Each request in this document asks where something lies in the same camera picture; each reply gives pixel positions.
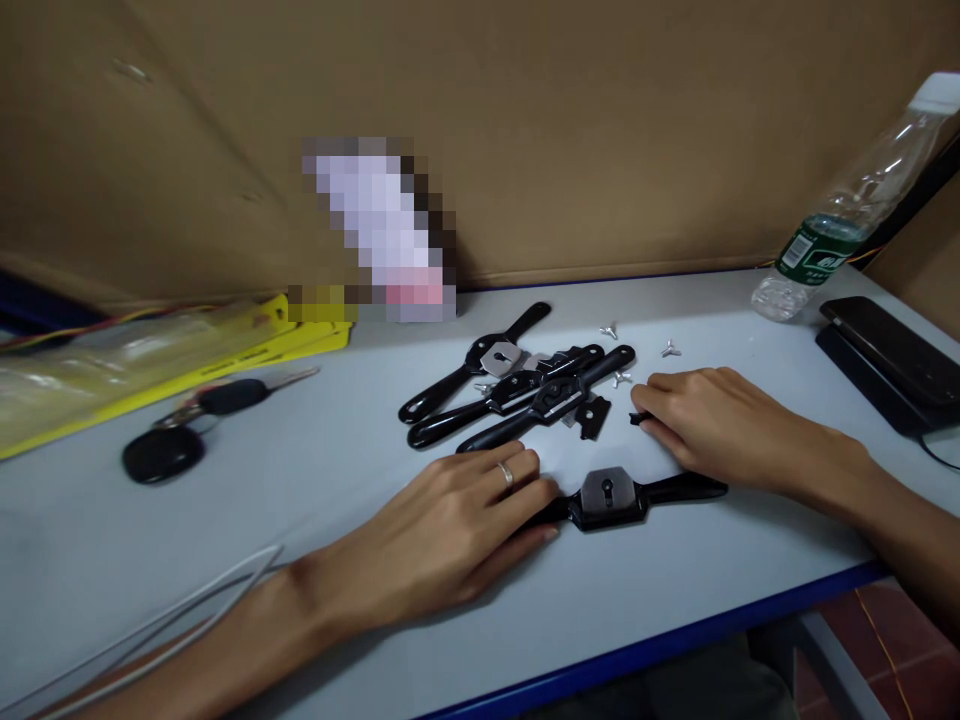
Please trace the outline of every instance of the black phone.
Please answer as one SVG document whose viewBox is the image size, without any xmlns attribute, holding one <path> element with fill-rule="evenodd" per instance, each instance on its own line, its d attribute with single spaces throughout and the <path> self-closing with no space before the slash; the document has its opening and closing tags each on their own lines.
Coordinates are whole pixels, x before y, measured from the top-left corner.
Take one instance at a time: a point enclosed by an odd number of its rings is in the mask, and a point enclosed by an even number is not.
<svg viewBox="0 0 960 720">
<path fill-rule="evenodd" d="M 917 335 L 873 300 L 830 300 L 820 312 L 863 355 L 915 401 L 960 403 L 960 365 Z"/>
</svg>

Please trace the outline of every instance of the blue table edge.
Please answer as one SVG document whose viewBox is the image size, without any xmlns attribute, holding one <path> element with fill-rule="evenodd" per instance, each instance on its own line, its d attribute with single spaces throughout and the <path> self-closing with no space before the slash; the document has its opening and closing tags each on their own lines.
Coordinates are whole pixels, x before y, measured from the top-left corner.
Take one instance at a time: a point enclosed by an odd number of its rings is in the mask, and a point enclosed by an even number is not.
<svg viewBox="0 0 960 720">
<path fill-rule="evenodd" d="M 516 685 L 421 716 L 420 720 L 493 720 L 560 700 L 737 632 L 806 610 L 890 575 L 879 560 L 857 565 L 792 590 L 641 640 Z"/>
</svg>

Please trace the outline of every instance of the bottle cap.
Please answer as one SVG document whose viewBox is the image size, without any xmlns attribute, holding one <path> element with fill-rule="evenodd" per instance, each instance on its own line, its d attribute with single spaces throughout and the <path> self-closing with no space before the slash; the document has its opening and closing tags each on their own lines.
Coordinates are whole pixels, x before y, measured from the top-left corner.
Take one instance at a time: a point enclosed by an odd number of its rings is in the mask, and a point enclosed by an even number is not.
<svg viewBox="0 0 960 720">
<path fill-rule="evenodd" d="M 910 101 L 911 110 L 953 115 L 960 110 L 960 73 L 934 73 Z"/>
</svg>

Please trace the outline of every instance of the cable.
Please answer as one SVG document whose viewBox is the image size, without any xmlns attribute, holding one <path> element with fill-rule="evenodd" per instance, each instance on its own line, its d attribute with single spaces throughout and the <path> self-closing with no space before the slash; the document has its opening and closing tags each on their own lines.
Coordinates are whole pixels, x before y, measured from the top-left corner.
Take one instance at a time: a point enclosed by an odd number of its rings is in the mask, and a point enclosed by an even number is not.
<svg viewBox="0 0 960 720">
<path fill-rule="evenodd" d="M 289 565 L 290 563 L 278 563 L 277 565 L 271 565 L 270 567 L 267 568 L 266 572 L 264 572 L 264 575 L 273 575 L 275 572 L 283 570 L 285 567 L 288 567 Z M 206 593 L 205 595 L 201 595 L 192 603 L 190 603 L 189 605 L 184 607 L 182 610 L 177 612 L 176 615 L 171 616 L 169 620 L 167 620 L 160 627 L 158 627 L 156 630 L 154 630 L 149 635 L 147 635 L 139 643 L 137 643 L 132 648 L 127 650 L 127 652 L 125 652 L 123 655 L 117 658 L 114 662 L 110 663 L 110 665 L 103 672 L 97 675 L 97 677 L 94 678 L 94 680 L 102 678 L 104 675 L 108 675 L 109 673 L 112 673 L 117 668 L 123 667 L 124 665 L 126 665 L 133 658 L 133 656 L 136 655 L 137 652 L 139 652 L 145 645 L 147 645 L 151 640 L 153 640 L 160 633 L 162 633 L 168 627 L 173 625 L 175 622 L 177 622 L 177 620 L 182 618 L 184 615 L 186 615 L 188 612 L 190 612 L 194 608 L 198 607 L 199 605 L 202 605 L 203 603 L 205 603 L 207 600 L 210 600 L 211 598 L 215 598 L 220 593 L 226 592 L 227 590 L 234 587 L 235 585 L 239 585 L 244 580 L 248 580 L 251 577 L 253 577 L 253 573 L 247 573 L 246 575 L 241 575 L 240 577 L 234 578 L 230 582 L 224 585 L 221 585 L 218 588 L 214 588 L 213 590 Z"/>
<path fill-rule="evenodd" d="M 220 610 L 217 611 L 217 613 L 212 618 L 210 618 L 210 620 L 204 623 L 203 626 L 200 627 L 200 629 L 197 630 L 195 633 L 193 633 L 189 637 L 184 638 L 183 640 L 178 642 L 176 645 L 171 647 L 169 650 L 157 656 L 154 660 L 147 663 L 140 669 L 130 673 L 129 675 L 126 675 L 120 678 L 116 682 L 111 683 L 110 685 L 107 685 L 104 688 L 101 688 L 97 692 L 92 693 L 91 695 L 88 695 L 87 697 L 68 705 L 67 707 L 61 708 L 60 710 L 57 710 L 56 712 L 50 715 L 41 715 L 41 717 L 43 717 L 44 720 L 57 720 L 58 718 L 66 717 L 71 713 L 75 713 L 76 711 L 81 710 L 82 708 L 85 708 L 88 705 L 91 705 L 95 702 L 102 700 L 107 695 L 115 693 L 118 690 L 121 690 L 127 687 L 128 685 L 131 685 L 132 683 L 136 682 L 137 680 L 144 677 L 145 675 L 153 672 L 156 668 L 158 668 L 160 665 L 165 663 L 167 660 L 169 660 L 170 658 L 175 656 L 177 653 L 184 650 L 189 645 L 192 645 L 197 640 L 199 640 L 204 635 L 206 635 L 208 632 L 210 632 L 210 630 L 213 629 L 214 625 L 220 622 L 220 620 L 223 619 L 223 617 L 228 612 L 230 612 L 238 602 L 240 602 L 240 600 L 250 591 L 250 589 L 257 584 L 260 578 L 263 577 L 264 573 L 267 572 L 267 569 L 273 565 L 274 560 L 276 560 L 282 552 L 283 552 L 283 545 L 270 545 L 269 547 L 266 547 L 262 550 L 258 550 L 252 555 L 248 555 L 246 558 L 238 562 L 229 570 L 221 573 L 216 578 L 211 580 L 209 583 L 201 587 L 199 590 L 194 591 L 193 593 L 185 597 L 183 600 L 178 602 L 173 607 L 167 608 L 166 610 L 162 611 L 155 617 L 151 618 L 147 622 L 140 625 L 140 627 L 138 627 L 136 630 L 127 633 L 122 638 L 120 638 L 119 640 L 116 640 L 115 642 L 111 643 L 110 645 L 103 648 L 102 650 L 99 650 L 94 655 L 91 655 L 85 660 L 80 661 L 79 663 L 74 665 L 72 668 L 70 668 L 66 672 L 61 673 L 60 675 L 53 678 L 52 680 L 49 680 L 45 682 L 43 685 L 35 688 L 34 690 L 31 690 L 29 693 L 22 696 L 20 699 L 15 700 L 14 702 L 9 703 L 8 705 L 0 708 L 0 713 L 4 713 L 7 710 L 10 710 L 11 708 L 16 707 L 17 705 L 23 704 L 24 702 L 34 697 L 35 695 L 43 692 L 44 690 L 48 689 L 52 685 L 55 685 L 56 683 L 60 682 L 65 677 L 72 675 L 80 668 L 86 667 L 97 658 L 102 657 L 103 655 L 110 652 L 114 648 L 118 647 L 119 645 L 122 645 L 130 638 L 135 637 L 136 635 L 139 635 L 141 632 L 143 632 L 150 626 L 154 625 L 155 623 L 160 622 L 161 620 L 165 619 L 169 615 L 173 615 L 174 613 L 177 613 L 183 607 L 188 605 L 190 605 L 191 607 L 196 607 L 196 605 L 193 603 L 195 603 L 198 599 L 201 599 L 201 598 L 208 599 L 209 597 L 212 597 L 213 595 L 218 594 L 223 589 L 226 589 L 226 587 L 231 587 L 232 584 L 228 584 L 224 588 L 218 588 L 217 586 L 220 585 L 220 583 L 222 583 L 226 578 L 233 575 L 233 573 L 237 572 L 237 570 L 240 570 L 242 567 L 244 567 L 247 563 L 253 560 L 257 560 L 264 555 L 268 555 L 267 561 L 264 562 L 263 565 L 261 565 L 259 568 L 257 568 L 257 570 L 255 570 L 253 573 L 247 576 L 248 577 L 247 583 L 240 589 L 240 591 L 226 605 L 220 608 Z"/>
<path fill-rule="evenodd" d="M 873 622 L 873 616 L 870 614 L 870 611 L 867 610 L 867 605 L 863 602 L 863 596 L 860 594 L 860 590 L 854 590 L 857 594 L 857 600 L 860 601 L 860 607 L 863 608 L 863 614 L 867 616 L 867 620 L 870 622 L 870 627 L 873 628 L 873 634 L 877 636 L 877 641 L 880 643 L 880 647 L 883 648 L 883 654 L 887 656 L 887 662 L 890 663 L 890 669 L 893 671 L 893 679 L 897 683 L 897 690 L 900 691 L 900 699 L 903 700 L 903 707 L 907 711 L 907 717 L 910 720 L 913 720 L 913 711 L 910 709 L 910 703 L 907 702 L 907 694 L 903 692 L 903 685 L 900 682 L 900 673 L 897 672 L 897 664 L 893 662 L 893 657 L 890 655 L 890 651 L 887 650 L 886 643 L 883 642 L 883 638 L 880 637 L 880 631 L 877 630 L 876 623 Z"/>
<path fill-rule="evenodd" d="M 936 461 L 937 461 L 938 463 L 940 463 L 941 465 L 946 465 L 948 468 L 953 468 L 954 470 L 960 470 L 960 465 L 953 465 L 953 464 L 951 464 L 951 463 L 948 463 L 948 462 L 947 462 L 946 460 L 944 460 L 943 458 L 937 457 L 936 455 L 934 455 L 934 454 L 933 454 L 933 450 L 931 450 L 931 449 L 929 448 L 929 446 L 927 445 L 927 441 L 924 439 L 923 435 L 921 435 L 920 437 L 917 438 L 917 442 L 920 443 L 920 447 L 923 448 L 923 451 L 924 451 L 927 455 L 929 455 L 930 457 L 932 457 L 934 460 L 936 460 Z"/>
<path fill-rule="evenodd" d="M 133 320 L 141 320 L 148 316 L 157 316 L 163 317 L 164 315 L 170 315 L 175 312 L 190 312 L 190 311 L 201 311 L 201 310 L 212 310 L 216 308 L 216 305 L 181 305 L 178 307 L 172 308 L 149 308 L 147 310 L 137 310 L 126 315 L 120 315 L 118 317 L 109 318 L 103 322 L 98 322 L 96 325 L 90 325 L 89 327 L 82 328 L 70 328 L 68 330 L 56 330 L 51 333 L 45 333 L 43 335 L 31 335 L 29 337 L 20 337 L 14 338 L 8 342 L 0 344 L 0 351 L 6 350 L 23 350 L 24 348 L 33 347 L 34 345 L 40 345 L 45 343 L 48 340 L 53 340 L 58 337 L 77 337 L 79 335 L 86 335 L 87 333 L 96 332 L 97 330 L 105 330 L 108 327 L 113 327 L 114 325 L 121 325 L 123 323 L 131 322 Z"/>
<path fill-rule="evenodd" d="M 867 252 L 863 253 L 862 255 L 857 255 L 856 257 L 847 258 L 846 260 L 844 260 L 844 262 L 849 264 L 849 263 L 857 262 L 858 260 L 863 260 L 864 258 L 868 258 L 868 257 L 870 257 L 871 255 L 876 255 L 878 252 L 880 252 L 881 250 L 883 250 L 885 247 L 886 247 L 885 244 L 884 244 L 884 245 L 881 245 L 880 247 L 875 247 L 873 250 L 867 250 Z M 776 260 L 767 260 L 766 262 L 762 262 L 762 263 L 760 263 L 759 265 L 754 265 L 754 269 L 756 269 L 756 268 L 762 268 L 762 267 L 770 267 L 770 266 L 773 265 L 775 262 L 776 262 Z"/>
</svg>

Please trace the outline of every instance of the metal key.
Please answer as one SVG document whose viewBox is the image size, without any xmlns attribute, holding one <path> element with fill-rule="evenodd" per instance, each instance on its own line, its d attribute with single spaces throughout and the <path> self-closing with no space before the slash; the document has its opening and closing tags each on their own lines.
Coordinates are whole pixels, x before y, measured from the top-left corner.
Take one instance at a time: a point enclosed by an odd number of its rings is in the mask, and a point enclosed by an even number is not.
<svg viewBox="0 0 960 720">
<path fill-rule="evenodd" d="M 267 387 L 263 380 L 246 378 L 232 383 L 210 388 L 197 396 L 197 405 L 208 415 L 230 415 L 266 400 L 277 390 L 295 382 L 316 375 L 320 368 L 312 367 L 303 372 L 294 373 L 273 387 Z"/>
</svg>

